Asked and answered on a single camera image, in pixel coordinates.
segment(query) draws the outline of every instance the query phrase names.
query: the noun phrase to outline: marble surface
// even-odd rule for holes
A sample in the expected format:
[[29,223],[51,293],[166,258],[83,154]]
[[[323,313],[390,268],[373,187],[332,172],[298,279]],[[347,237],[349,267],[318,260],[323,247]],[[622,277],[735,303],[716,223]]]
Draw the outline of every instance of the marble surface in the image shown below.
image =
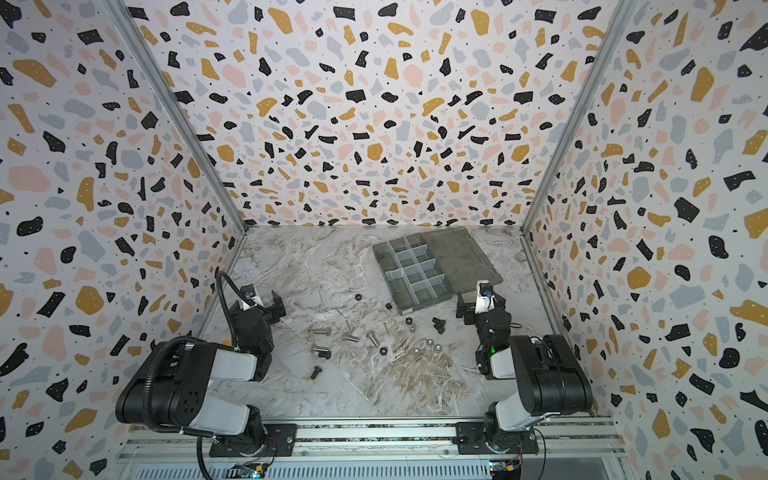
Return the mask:
[[[254,283],[271,301],[283,298],[287,315],[273,325],[275,351],[266,378],[259,383],[220,382],[209,390],[231,402],[249,403],[264,416],[480,416],[491,402],[510,396],[514,380],[488,381],[475,366],[478,337],[474,326],[455,318],[455,300],[417,311],[416,332],[392,302],[371,246],[423,231],[419,227],[257,227],[246,238],[232,278],[237,285]],[[507,311],[523,325],[521,334],[551,333],[533,276],[516,230],[470,230],[502,275],[496,291],[507,299]],[[360,293],[362,300],[355,301]],[[227,293],[227,299],[234,300]],[[432,317],[445,319],[445,333],[432,328]],[[332,335],[311,328],[331,327]],[[389,354],[366,338],[373,331]],[[359,343],[342,339],[345,333]],[[222,342],[229,335],[218,310],[203,338]],[[434,339],[434,353],[425,346]],[[319,359],[313,345],[332,350]],[[414,357],[411,349],[422,348]],[[310,374],[323,368],[317,379]]]

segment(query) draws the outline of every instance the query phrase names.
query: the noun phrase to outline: side wall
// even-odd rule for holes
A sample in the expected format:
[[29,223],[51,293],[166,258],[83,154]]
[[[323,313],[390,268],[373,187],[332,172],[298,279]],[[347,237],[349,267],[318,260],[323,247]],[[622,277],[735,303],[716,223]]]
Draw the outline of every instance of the side wall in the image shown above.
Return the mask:
[[251,224],[520,222],[613,12],[127,3]]
[[768,8],[640,2],[531,239],[638,478],[768,478]]
[[200,325],[231,220],[99,2],[2,4],[0,477],[109,478],[114,403]]

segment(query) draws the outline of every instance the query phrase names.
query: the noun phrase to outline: screw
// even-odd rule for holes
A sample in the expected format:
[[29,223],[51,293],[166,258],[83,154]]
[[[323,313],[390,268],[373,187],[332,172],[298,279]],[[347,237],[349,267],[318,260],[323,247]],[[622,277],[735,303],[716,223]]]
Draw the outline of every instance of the screw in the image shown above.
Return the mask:
[[375,334],[375,333],[373,333],[373,332],[368,332],[368,333],[366,334],[366,336],[367,336],[367,337],[368,337],[368,338],[371,340],[371,342],[373,343],[373,346],[379,346],[379,341],[378,341],[378,339],[376,338],[376,334]]

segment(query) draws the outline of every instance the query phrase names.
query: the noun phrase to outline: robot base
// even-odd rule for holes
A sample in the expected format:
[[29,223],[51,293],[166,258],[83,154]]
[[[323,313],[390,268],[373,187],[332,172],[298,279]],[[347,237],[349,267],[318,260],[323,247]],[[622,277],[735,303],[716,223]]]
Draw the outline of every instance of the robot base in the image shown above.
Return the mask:
[[[298,428],[296,424],[267,423],[263,427],[266,429],[266,434],[264,435],[266,451],[262,454],[261,458],[268,461],[273,456],[290,457],[293,454],[293,446],[295,445],[296,430]],[[210,457],[247,459],[248,457],[238,453],[241,450],[241,442],[247,441],[242,439],[241,436],[219,437],[219,442],[214,442],[210,446]]]
[[[468,439],[458,443],[460,455],[480,455],[487,452],[505,453],[504,451],[495,451],[489,446],[483,428],[483,422],[456,423],[456,436]],[[496,441],[496,445],[503,446],[504,450],[508,449],[506,453],[511,455],[520,452],[521,443],[524,454],[538,453],[538,442],[530,437],[530,432],[500,432],[500,434],[497,433],[493,436],[492,441]]]

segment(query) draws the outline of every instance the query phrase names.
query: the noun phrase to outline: black mounting plate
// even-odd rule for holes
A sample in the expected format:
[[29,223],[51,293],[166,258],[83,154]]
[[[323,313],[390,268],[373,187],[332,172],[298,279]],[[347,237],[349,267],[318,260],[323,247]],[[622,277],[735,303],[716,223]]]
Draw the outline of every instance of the black mounting plate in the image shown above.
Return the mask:
[[[456,423],[456,436],[465,439],[469,439],[466,442],[460,442],[458,444],[459,455],[486,455],[492,454],[493,451],[485,444],[485,435],[481,434],[483,430],[482,422],[457,422]],[[531,439],[530,432],[508,432],[507,435],[510,439],[515,436],[518,438],[514,440],[514,446],[509,449],[506,455],[517,455],[520,452],[520,442],[522,442],[524,454],[536,454],[538,453],[538,442],[535,439]]]
[[[295,423],[265,423],[267,438],[275,439],[266,441],[267,451],[264,452],[262,458],[267,461],[273,456],[276,457],[290,457],[293,454],[293,446],[296,444],[296,430],[298,426]],[[227,451],[227,447],[224,442],[214,442],[210,446],[211,458],[238,458],[248,459],[249,457],[243,457],[236,452],[232,452],[231,449]]]

